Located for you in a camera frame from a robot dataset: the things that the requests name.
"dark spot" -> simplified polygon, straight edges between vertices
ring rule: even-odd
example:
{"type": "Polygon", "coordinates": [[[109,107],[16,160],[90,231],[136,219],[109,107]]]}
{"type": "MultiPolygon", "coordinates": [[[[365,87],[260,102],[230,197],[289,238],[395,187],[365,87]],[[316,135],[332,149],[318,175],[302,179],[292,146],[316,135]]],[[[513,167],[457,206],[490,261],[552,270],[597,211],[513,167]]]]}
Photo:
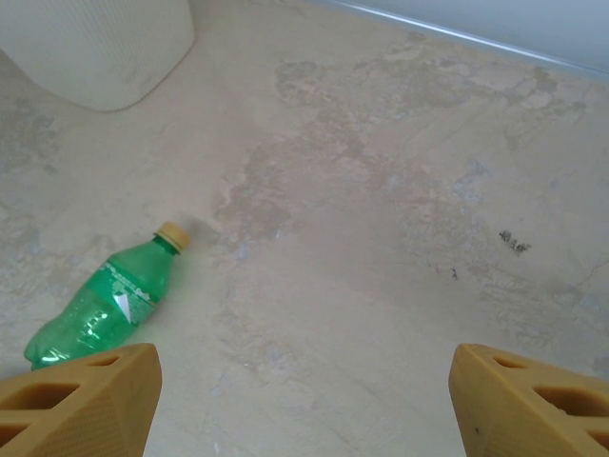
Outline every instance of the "dark spot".
{"type": "Polygon", "coordinates": [[[505,242],[505,243],[509,243],[510,240],[512,239],[512,233],[509,232],[508,230],[504,230],[502,231],[499,236],[501,237],[501,239],[505,242]]]}
{"type": "Polygon", "coordinates": [[[500,232],[499,236],[502,241],[508,247],[510,247],[510,249],[516,252],[516,255],[521,255],[523,252],[531,248],[531,245],[529,245],[528,243],[519,243],[516,238],[512,238],[512,232],[509,230],[504,230],[500,232]]]}

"trash can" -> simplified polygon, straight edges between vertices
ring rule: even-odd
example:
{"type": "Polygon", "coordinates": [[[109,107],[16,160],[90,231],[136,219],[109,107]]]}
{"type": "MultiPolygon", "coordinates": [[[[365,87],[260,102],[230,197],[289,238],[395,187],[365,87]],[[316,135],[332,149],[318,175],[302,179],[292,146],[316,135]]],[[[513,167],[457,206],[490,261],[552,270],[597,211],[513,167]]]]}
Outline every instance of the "trash can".
{"type": "Polygon", "coordinates": [[[91,109],[138,102],[193,41],[188,0],[0,0],[0,49],[34,83],[91,109]]]}

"yellow plastic part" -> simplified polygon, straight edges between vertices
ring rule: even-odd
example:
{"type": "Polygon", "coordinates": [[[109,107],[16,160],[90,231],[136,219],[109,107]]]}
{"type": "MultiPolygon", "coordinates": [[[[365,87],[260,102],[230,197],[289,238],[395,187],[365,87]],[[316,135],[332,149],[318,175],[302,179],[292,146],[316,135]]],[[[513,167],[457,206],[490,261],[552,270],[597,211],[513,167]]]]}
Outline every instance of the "yellow plastic part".
{"type": "Polygon", "coordinates": [[[609,383],[479,345],[450,395],[468,457],[609,457],[609,383]]]}
{"type": "Polygon", "coordinates": [[[161,384],[149,344],[0,381],[0,457],[140,457],[161,384]]]}
{"type": "Polygon", "coordinates": [[[188,233],[173,222],[165,222],[162,224],[159,229],[156,230],[156,234],[178,249],[178,252],[182,252],[190,244],[188,233]]]}

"bottle neck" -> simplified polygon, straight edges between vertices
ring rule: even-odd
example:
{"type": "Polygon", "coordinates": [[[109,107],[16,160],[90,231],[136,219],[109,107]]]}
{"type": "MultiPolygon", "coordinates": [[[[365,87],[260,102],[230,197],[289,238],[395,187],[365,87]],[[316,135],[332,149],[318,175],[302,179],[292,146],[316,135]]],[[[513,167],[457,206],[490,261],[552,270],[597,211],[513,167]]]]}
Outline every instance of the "bottle neck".
{"type": "Polygon", "coordinates": [[[169,241],[167,241],[162,236],[154,235],[154,238],[152,238],[152,242],[161,246],[164,250],[166,250],[171,255],[176,255],[176,254],[180,253],[180,251],[178,249],[176,249],[169,241]]]}

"hole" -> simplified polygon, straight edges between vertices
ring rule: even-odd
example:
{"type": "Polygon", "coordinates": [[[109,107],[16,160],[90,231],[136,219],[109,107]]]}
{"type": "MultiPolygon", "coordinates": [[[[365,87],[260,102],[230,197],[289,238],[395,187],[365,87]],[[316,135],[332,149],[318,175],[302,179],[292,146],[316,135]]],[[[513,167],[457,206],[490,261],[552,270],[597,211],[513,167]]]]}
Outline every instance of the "hole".
{"type": "Polygon", "coordinates": [[[0,447],[7,445],[15,436],[28,426],[0,426],[0,447]]]}
{"type": "Polygon", "coordinates": [[[546,402],[570,416],[609,417],[609,402],[594,392],[581,388],[535,387],[546,402]]]}
{"type": "Polygon", "coordinates": [[[602,431],[589,431],[588,434],[595,439],[597,443],[609,450],[609,433],[602,431]]]}
{"type": "Polygon", "coordinates": [[[76,384],[37,384],[22,388],[0,403],[0,409],[51,409],[63,402],[76,384]]]}
{"type": "Polygon", "coordinates": [[[90,367],[109,367],[118,360],[118,357],[107,357],[102,360],[96,360],[88,364],[90,367]]]}
{"type": "Polygon", "coordinates": [[[503,357],[500,357],[499,355],[496,355],[495,357],[493,357],[493,360],[495,360],[495,362],[497,362],[502,367],[506,367],[506,368],[526,368],[526,365],[519,364],[518,362],[512,362],[511,360],[504,359],[503,357]]]}

